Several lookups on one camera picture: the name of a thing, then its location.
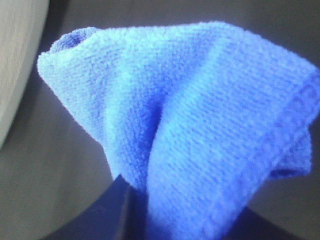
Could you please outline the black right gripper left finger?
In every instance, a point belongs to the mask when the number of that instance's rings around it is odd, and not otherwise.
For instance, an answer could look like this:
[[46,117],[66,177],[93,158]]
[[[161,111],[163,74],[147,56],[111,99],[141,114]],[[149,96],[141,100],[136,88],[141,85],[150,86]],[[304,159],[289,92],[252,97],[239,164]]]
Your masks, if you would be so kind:
[[148,194],[119,175],[85,211],[45,240],[145,240]]

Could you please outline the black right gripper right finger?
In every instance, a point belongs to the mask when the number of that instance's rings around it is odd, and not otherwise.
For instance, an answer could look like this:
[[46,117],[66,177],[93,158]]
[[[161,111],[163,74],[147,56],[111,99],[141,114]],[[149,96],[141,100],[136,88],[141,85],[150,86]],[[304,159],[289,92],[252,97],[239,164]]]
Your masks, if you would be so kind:
[[302,240],[245,207],[225,240]]

